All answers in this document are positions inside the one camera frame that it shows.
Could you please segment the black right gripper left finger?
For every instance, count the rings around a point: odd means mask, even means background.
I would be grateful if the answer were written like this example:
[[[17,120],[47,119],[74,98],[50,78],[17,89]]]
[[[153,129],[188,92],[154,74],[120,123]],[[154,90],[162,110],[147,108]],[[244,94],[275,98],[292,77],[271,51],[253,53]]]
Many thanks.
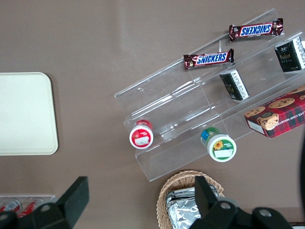
[[[0,214],[2,229],[72,229],[89,203],[88,177],[78,177],[56,201],[40,205],[18,218],[14,212]]]

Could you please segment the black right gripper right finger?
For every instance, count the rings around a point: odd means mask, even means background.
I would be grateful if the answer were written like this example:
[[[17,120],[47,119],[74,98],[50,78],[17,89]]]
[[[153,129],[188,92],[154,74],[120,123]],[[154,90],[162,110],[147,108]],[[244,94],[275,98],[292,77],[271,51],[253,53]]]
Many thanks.
[[[203,176],[195,177],[195,202],[201,215],[192,229],[291,229],[291,224],[272,208],[259,207],[249,214],[227,198],[218,199]]]

